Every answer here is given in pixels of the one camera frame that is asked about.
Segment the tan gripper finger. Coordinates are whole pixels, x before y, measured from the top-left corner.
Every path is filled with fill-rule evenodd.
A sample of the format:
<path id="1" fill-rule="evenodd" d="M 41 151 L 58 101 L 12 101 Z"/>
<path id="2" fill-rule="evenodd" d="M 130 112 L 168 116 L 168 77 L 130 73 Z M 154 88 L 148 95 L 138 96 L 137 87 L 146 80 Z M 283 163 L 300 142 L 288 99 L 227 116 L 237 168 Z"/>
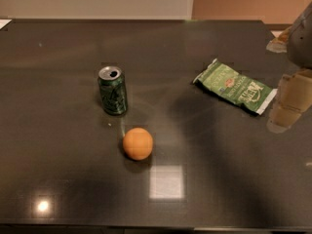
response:
<path id="1" fill-rule="evenodd" d="M 273 40 L 271 40 L 266 49 L 272 53 L 285 53 L 290 36 L 290 28 L 281 31 Z"/>
<path id="2" fill-rule="evenodd" d="M 300 68 L 293 75 L 284 74 L 269 113 L 267 128 L 280 134 L 288 130 L 312 106 L 312 70 Z"/>

